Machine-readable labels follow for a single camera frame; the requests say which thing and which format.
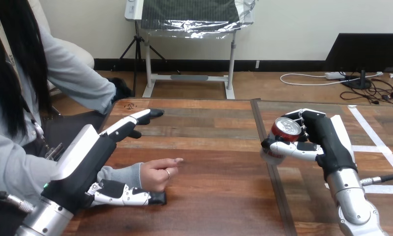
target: lanyard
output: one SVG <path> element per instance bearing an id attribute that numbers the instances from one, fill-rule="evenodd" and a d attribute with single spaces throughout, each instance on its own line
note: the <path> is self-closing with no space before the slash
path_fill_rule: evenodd
<path id="1" fill-rule="evenodd" d="M 6 37 L 6 34 L 5 34 L 4 29 L 3 29 L 1 21 L 0 21 L 0 39 L 1 39 L 2 45 L 3 45 L 4 49 L 5 49 L 5 52 L 8 55 L 9 61 L 10 61 L 11 65 L 12 65 L 12 68 L 14 68 L 14 72 L 15 72 L 15 75 L 17 76 L 18 82 L 20 83 L 21 100 L 23 102 L 24 110 L 26 110 L 26 112 L 30 116 L 31 122 L 34 125 L 34 129 L 35 129 L 35 132 L 37 134 L 37 137 L 41 138 L 42 140 L 44 140 L 43 129 L 41 128 L 41 126 L 35 120 L 34 115 L 31 113 L 30 108 L 28 107 L 27 102 L 25 101 L 25 99 L 23 97 L 23 94 L 22 94 L 23 87 L 22 87 L 22 84 L 21 84 L 20 75 L 18 74 L 17 64 L 15 63 L 15 58 L 14 58 L 14 55 L 12 54 L 11 47 L 9 46 L 8 38 Z"/>

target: chair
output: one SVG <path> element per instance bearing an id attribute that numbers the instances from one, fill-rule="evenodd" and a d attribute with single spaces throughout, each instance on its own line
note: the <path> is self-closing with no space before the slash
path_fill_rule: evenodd
<path id="1" fill-rule="evenodd" d="M 41 3 L 39 0 L 28 0 L 28 2 L 30 3 L 31 9 L 34 13 L 34 16 L 38 22 L 39 25 L 41 25 L 42 27 L 44 27 L 50 34 L 51 34 L 51 30 L 50 30 L 50 26 L 49 26 L 49 22 L 47 21 L 46 15 L 44 14 L 43 8 L 41 7 Z M 93 60 L 93 57 L 90 53 L 88 53 L 85 49 L 77 46 L 74 43 L 62 40 L 62 39 L 58 39 L 56 38 L 56 40 L 65 48 L 67 48 L 71 53 L 73 53 L 74 55 L 76 55 L 82 62 L 84 62 L 86 65 L 88 65 L 90 68 L 93 69 L 93 67 L 95 66 L 95 62 Z M 49 81 L 49 89 L 51 92 L 51 95 L 55 95 L 60 93 L 60 91 L 58 89 L 56 89 L 56 87 L 50 83 Z"/>

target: gray sweatshirt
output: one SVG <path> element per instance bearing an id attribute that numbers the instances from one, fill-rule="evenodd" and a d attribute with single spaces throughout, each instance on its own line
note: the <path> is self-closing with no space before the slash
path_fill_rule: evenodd
<path id="1" fill-rule="evenodd" d="M 50 82 L 83 106 L 103 114 L 108 112 L 111 99 L 115 95 L 114 84 L 83 64 L 41 27 L 40 34 Z M 17 68 L 23 96 L 35 119 L 40 122 L 33 87 L 18 64 Z M 7 132 L 0 107 L 0 191 L 36 201 L 43 186 L 50 181 L 50 173 L 54 172 L 56 162 L 25 153 L 22 146 L 36 138 L 34 126 L 27 113 L 25 113 L 25 121 L 28 135 L 18 134 L 16 137 L 11 137 Z M 120 170 L 105 166 L 98 174 L 98 181 L 102 179 L 117 180 L 125 182 L 128 186 L 141 187 L 140 163 Z"/>

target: ring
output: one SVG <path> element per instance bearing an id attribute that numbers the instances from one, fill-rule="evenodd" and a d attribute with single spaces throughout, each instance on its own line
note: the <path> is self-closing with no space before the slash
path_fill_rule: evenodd
<path id="1" fill-rule="evenodd" d="M 164 170 L 167 171 L 167 174 L 169 174 L 169 178 L 168 179 L 170 179 L 170 172 L 168 170 L 166 170 L 166 169 L 164 169 Z"/>

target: white tape line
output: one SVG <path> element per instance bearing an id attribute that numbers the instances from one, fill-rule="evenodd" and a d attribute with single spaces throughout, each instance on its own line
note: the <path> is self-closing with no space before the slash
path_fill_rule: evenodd
<path id="1" fill-rule="evenodd" d="M 393 185 L 369 185 L 365 186 L 364 190 L 366 193 L 393 194 Z"/>
<path id="2" fill-rule="evenodd" d="M 380 149 L 377 146 L 359 146 L 359 145 L 352 145 L 353 151 L 358 152 L 378 152 L 381 153 Z"/>
<path id="3" fill-rule="evenodd" d="M 374 144 L 379 148 L 379 150 L 383 153 L 385 158 L 389 161 L 389 163 L 393 167 L 393 153 L 392 151 L 385 145 L 385 143 L 380 139 L 379 135 L 374 132 L 373 128 L 367 123 L 364 117 L 361 115 L 359 110 L 355 106 L 348 106 L 350 112 L 354 115 L 359 124 L 363 127 L 367 135 L 372 139 Z"/>

